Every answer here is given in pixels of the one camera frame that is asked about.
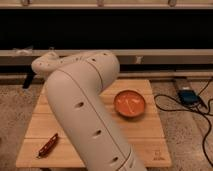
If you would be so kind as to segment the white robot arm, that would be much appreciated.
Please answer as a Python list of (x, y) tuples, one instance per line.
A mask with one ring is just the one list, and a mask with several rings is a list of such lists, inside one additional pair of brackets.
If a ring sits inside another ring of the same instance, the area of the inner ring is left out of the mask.
[(112, 52), (48, 52), (31, 67), (46, 78), (49, 106), (88, 171), (147, 171), (99, 97), (120, 71)]

